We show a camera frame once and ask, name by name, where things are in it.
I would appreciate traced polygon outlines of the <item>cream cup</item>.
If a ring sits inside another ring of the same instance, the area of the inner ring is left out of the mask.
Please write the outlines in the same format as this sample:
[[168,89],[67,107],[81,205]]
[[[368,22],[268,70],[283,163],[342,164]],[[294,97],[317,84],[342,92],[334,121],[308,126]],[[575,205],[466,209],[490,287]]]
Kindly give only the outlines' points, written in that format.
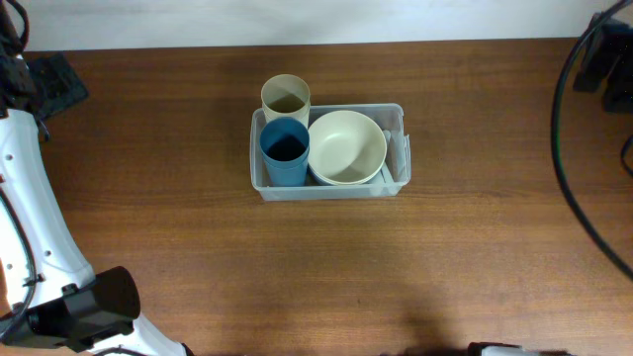
[[264,83],[260,97],[267,122],[291,118],[306,128],[309,126],[311,90],[302,78],[292,74],[276,75]]

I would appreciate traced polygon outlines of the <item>white plastic fork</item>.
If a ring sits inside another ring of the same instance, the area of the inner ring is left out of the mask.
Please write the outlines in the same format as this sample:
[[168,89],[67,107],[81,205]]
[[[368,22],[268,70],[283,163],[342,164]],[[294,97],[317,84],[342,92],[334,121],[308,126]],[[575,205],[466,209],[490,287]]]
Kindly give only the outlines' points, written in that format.
[[[391,143],[391,132],[387,131],[387,130],[383,130],[383,136],[385,138],[385,142],[386,142],[386,146],[390,147],[390,143]],[[385,181],[386,184],[393,184],[394,183],[394,178],[393,175],[390,171],[389,165],[387,161],[383,162],[382,168],[381,168],[381,174],[383,176],[383,179]]]

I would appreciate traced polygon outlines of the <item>blue cup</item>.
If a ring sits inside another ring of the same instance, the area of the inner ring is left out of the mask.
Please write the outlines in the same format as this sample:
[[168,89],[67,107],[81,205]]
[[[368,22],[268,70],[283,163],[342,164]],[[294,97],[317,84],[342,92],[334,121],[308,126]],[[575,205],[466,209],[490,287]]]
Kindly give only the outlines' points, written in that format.
[[269,122],[259,137],[264,161],[279,169],[290,169],[308,160],[310,136],[306,126],[295,119]]
[[265,163],[269,178],[275,187],[301,187],[306,184],[308,163],[306,161],[289,168]]

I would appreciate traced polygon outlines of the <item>blue bowl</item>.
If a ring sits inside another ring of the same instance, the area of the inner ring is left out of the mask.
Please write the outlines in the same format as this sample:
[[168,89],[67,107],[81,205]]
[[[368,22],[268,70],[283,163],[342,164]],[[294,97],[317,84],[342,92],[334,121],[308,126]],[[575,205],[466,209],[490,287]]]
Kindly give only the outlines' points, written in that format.
[[341,183],[341,182],[334,182],[332,180],[328,180],[325,179],[321,176],[319,176],[318,174],[316,174],[315,172],[311,171],[310,172],[311,177],[315,180],[316,183],[318,183],[319,185],[322,186],[358,186],[358,185],[374,185],[374,184],[368,184],[368,181],[363,181],[363,182],[348,182],[348,183]]

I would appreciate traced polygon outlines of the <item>cream bowl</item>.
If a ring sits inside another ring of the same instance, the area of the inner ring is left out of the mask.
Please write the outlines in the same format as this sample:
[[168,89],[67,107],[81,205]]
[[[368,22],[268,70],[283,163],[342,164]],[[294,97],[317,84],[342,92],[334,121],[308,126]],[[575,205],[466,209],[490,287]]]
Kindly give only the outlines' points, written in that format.
[[370,117],[339,110],[309,127],[311,171],[334,182],[363,182],[382,168],[388,148],[383,130]]

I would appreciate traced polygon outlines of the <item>white plastic spoon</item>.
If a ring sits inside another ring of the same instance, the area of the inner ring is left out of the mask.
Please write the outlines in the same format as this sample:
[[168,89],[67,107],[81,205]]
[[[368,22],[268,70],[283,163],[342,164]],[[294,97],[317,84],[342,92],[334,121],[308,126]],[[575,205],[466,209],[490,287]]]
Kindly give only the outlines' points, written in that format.
[[381,171],[379,171],[373,178],[368,181],[368,184],[384,184],[385,178]]

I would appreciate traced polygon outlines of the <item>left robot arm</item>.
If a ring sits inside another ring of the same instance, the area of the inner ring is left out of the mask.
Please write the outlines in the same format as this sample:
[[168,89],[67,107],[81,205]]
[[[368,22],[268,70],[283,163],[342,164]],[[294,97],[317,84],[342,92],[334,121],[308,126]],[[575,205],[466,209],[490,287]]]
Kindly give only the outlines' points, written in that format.
[[25,61],[25,8],[1,4],[1,269],[10,312],[1,342],[34,349],[66,347],[94,355],[177,355],[190,349],[161,333],[141,312],[131,273],[95,273],[72,238],[54,196],[40,144],[45,120],[85,100],[88,91],[56,54]]

